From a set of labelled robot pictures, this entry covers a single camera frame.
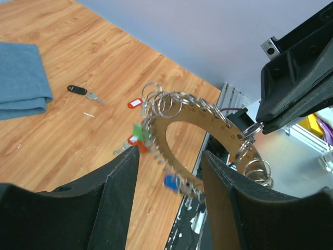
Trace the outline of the key with black tag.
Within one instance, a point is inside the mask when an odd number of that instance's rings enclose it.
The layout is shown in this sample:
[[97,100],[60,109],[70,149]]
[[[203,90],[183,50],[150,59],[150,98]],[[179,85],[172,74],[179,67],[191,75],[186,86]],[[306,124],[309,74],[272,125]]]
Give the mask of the key with black tag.
[[83,95],[90,101],[97,101],[98,103],[105,105],[105,102],[103,102],[101,99],[99,99],[98,96],[96,95],[96,93],[89,92],[87,89],[85,89],[83,87],[76,86],[76,85],[69,85],[69,86],[67,86],[67,90],[71,93]]

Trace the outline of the blue key tag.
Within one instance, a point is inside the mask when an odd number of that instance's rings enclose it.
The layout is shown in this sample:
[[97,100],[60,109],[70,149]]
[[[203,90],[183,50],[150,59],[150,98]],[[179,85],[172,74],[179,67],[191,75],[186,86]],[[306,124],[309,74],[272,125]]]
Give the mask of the blue key tag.
[[181,179],[179,176],[168,173],[164,176],[164,186],[175,193],[180,191]]

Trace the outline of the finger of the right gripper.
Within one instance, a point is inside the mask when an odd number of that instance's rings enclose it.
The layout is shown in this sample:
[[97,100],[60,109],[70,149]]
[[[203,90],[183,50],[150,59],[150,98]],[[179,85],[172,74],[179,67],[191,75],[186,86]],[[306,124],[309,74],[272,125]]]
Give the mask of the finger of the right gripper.
[[332,97],[332,39],[305,39],[261,70],[258,122],[289,122]]
[[332,104],[294,104],[279,115],[274,116],[272,114],[273,106],[262,105],[261,122],[264,123],[262,132],[263,134],[270,134],[299,118],[304,118],[306,115],[330,106]]

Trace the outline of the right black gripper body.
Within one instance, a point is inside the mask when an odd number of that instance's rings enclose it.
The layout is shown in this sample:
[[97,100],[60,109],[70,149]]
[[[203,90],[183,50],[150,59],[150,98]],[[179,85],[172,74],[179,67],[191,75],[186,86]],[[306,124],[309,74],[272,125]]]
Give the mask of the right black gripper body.
[[311,46],[332,39],[332,3],[311,16],[305,22],[294,28],[280,39],[271,37],[266,40],[261,48],[270,60],[304,42]]

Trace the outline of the folded blue cloth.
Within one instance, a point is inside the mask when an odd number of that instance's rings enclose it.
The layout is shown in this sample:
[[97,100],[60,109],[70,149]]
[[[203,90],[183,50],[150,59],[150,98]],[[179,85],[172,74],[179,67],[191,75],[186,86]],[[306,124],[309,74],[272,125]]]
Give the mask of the folded blue cloth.
[[52,100],[37,45],[1,42],[1,120],[45,113]]

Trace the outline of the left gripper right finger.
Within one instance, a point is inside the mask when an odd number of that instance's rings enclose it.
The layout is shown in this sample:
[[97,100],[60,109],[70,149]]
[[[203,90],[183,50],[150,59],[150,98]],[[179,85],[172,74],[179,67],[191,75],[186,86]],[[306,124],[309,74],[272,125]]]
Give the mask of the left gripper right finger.
[[332,249],[332,190],[297,198],[201,158],[214,249]]

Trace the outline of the metal disc with keyrings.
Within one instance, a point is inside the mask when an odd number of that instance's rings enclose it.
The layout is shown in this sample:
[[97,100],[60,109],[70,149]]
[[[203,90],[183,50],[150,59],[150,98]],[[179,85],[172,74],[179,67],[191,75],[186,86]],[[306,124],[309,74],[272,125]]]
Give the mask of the metal disc with keyrings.
[[227,150],[238,173],[262,186],[273,187],[270,164],[254,146],[254,137],[262,131],[262,123],[254,123],[241,130],[216,104],[189,93],[166,91],[157,82],[148,82],[143,88],[151,86],[154,90],[142,93],[147,109],[140,122],[150,132],[150,137],[140,142],[148,152],[156,155],[167,174],[180,177],[178,194],[195,197],[201,203],[205,201],[203,181],[177,159],[168,143],[167,130],[177,122],[193,125],[210,134]]

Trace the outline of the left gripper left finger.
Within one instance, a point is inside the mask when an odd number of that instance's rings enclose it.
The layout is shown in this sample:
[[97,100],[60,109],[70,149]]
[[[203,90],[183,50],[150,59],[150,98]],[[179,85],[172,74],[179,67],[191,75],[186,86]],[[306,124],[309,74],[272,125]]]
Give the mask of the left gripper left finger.
[[1,184],[1,249],[125,249],[139,150],[57,187]]

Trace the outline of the green key tag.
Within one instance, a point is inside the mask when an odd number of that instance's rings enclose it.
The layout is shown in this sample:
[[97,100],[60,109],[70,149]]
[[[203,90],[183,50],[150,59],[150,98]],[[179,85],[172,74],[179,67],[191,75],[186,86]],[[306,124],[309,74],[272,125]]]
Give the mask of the green key tag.
[[134,124],[133,135],[137,137],[139,141],[144,141],[150,137],[150,132],[145,130],[140,124]]

